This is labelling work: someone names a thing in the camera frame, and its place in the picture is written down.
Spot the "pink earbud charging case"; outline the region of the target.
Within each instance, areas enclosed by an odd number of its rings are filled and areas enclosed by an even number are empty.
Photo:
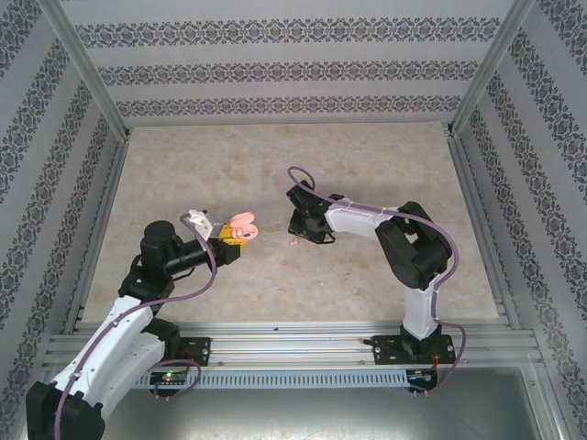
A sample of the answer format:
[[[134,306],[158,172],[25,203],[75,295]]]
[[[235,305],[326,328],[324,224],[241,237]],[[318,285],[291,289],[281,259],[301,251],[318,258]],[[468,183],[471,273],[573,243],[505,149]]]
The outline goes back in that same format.
[[[259,229],[253,224],[254,219],[252,212],[234,215],[229,221],[231,236],[235,239],[254,239],[259,233]]]

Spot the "steel sheet panel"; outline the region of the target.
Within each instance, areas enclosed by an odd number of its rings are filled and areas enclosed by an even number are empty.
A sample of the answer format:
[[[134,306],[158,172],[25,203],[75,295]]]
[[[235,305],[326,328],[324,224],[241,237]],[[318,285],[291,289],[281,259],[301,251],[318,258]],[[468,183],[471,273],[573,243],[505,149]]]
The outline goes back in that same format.
[[[425,398],[398,389],[133,390],[102,440],[567,440],[524,396]]]

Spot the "aluminium table side rail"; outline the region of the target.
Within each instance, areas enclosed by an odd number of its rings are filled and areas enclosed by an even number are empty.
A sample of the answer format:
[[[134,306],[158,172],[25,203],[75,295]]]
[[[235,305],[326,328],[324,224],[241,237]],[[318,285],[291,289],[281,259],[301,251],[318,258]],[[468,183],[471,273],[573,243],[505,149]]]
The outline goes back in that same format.
[[[62,334],[72,333],[79,321],[79,316],[83,314],[83,308],[89,296],[100,250],[104,242],[108,219],[116,198],[116,190],[124,167],[130,138],[131,133],[128,132],[118,143],[116,154],[111,159],[98,210],[94,216],[89,241],[83,254],[82,265],[72,291],[72,300],[66,311],[65,320],[62,322]]]
[[[522,330],[463,147],[460,140],[451,134],[446,135],[446,140],[494,301],[504,309],[510,328]]]

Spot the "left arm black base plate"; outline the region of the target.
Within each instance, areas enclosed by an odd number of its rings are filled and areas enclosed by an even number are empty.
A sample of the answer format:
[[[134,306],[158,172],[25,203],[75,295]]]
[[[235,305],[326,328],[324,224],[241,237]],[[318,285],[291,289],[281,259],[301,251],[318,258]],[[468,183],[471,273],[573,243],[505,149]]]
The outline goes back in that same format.
[[[207,367],[211,354],[211,339],[208,337],[182,337],[180,349],[177,353],[179,359],[191,359],[200,367]]]

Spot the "aluminium mounting rail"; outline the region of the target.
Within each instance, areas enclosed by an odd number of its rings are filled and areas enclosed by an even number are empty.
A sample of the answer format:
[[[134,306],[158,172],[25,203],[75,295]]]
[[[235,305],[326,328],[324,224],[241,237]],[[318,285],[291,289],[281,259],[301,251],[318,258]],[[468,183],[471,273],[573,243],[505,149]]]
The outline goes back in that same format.
[[[374,365],[373,336],[395,335],[399,324],[301,322],[285,324],[181,323],[181,334],[211,339],[210,369],[359,369]],[[503,317],[467,320],[460,368],[526,367],[544,358],[535,333],[513,329]]]

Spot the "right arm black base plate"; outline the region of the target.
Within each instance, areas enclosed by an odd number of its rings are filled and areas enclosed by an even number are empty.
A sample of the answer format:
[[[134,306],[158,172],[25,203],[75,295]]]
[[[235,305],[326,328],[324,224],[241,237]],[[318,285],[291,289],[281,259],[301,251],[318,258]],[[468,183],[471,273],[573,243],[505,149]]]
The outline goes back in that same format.
[[[452,364],[457,350],[450,335],[440,335],[431,344],[400,335],[376,335],[370,340],[376,365]]]

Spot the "aluminium frame post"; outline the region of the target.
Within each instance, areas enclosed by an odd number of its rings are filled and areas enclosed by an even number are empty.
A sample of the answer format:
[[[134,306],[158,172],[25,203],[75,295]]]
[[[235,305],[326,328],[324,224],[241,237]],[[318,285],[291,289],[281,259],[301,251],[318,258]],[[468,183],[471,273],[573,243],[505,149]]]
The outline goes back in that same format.
[[[78,32],[61,5],[61,0],[37,1],[116,137],[127,138],[129,129]]]
[[[455,115],[447,123],[446,134],[454,138],[462,132],[486,86],[494,76],[518,29],[522,26],[535,0],[514,0],[503,23],[487,50],[467,91],[463,95]]]

